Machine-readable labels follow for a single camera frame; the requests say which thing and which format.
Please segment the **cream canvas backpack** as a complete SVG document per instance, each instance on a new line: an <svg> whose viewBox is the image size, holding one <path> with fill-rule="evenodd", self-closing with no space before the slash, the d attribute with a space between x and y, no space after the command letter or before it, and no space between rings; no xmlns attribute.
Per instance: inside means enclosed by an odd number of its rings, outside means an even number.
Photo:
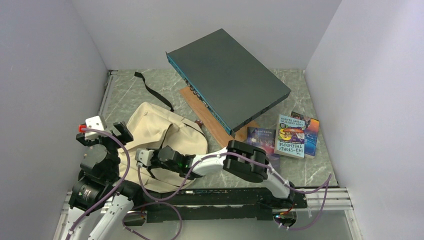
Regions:
<svg viewBox="0 0 424 240"><path fill-rule="evenodd" d="M182 155L204 155L208 151L208 142L201 128L183 116L149 103L141 103L129 118L127 128L133 135L133 141L126 144L130 161L122 149L119 175L126 180L139 184L138 177L147 190L167 193L175 191L180 185L188 187L192 181L183 182L178 173L170 170L152 169L153 177L146 169L137 170L135 159L137 149L158 149L170 146Z"/></svg>

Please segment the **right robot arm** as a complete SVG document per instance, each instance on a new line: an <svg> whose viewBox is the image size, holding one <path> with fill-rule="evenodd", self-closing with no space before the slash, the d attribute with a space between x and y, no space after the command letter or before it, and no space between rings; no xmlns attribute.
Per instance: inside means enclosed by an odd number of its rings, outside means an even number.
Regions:
<svg viewBox="0 0 424 240"><path fill-rule="evenodd" d="M203 155L181 154L168 145L157 149L139 149L135 159L137 165L149 173L153 169L165 169L179 174L184 181L224 170L247 182L262 184L282 208L289 207L295 201L290 182L275 170L266 152L237 140L229 141L221 150Z"/></svg>

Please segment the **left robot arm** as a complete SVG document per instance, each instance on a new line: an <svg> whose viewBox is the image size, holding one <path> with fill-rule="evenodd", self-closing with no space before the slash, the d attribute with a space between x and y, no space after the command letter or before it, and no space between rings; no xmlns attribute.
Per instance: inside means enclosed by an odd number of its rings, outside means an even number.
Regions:
<svg viewBox="0 0 424 240"><path fill-rule="evenodd" d="M130 210L144 203L143 190L135 182L126 180L129 169L120 175L118 149L124 149L134 137L125 122L115 122L119 132L100 128L94 138L88 139L80 125L76 140L86 147L77 182L69 199L64 240L107 240L111 230L124 219Z"/></svg>

